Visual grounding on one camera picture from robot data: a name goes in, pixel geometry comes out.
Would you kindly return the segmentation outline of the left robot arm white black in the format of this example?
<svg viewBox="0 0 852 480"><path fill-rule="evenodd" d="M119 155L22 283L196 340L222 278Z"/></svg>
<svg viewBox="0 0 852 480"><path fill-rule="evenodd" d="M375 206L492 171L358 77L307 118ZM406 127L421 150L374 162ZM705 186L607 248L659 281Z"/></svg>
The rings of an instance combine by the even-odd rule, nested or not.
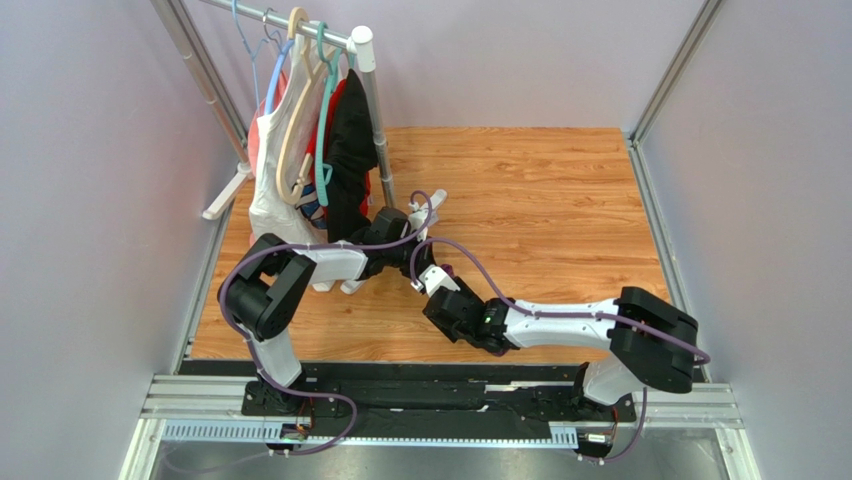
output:
<svg viewBox="0 0 852 480"><path fill-rule="evenodd" d="M228 274L218 290L220 311L246 342L258 382L272 398L290 404L317 396L293 386L303 368L289 333L310 287L341 282L354 289L389 268L418 278L434 265L424 242L438 219L436 206L410 206L410 213L385 207L371 224L333 243L293 244L264 234Z"/></svg>

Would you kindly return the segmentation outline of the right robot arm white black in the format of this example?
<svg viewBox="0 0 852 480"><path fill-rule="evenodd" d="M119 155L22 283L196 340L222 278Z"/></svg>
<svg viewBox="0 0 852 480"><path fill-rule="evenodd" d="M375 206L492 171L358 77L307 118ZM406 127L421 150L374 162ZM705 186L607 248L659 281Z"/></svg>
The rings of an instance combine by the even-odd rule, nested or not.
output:
<svg viewBox="0 0 852 480"><path fill-rule="evenodd" d="M484 301L467 287L440 287L423 314L452 342L494 355L551 345L608 351L581 368L574 388L575 395L602 406L642 388L689 393L693 369L705 358L696 345L697 321L639 287L573 305Z"/></svg>

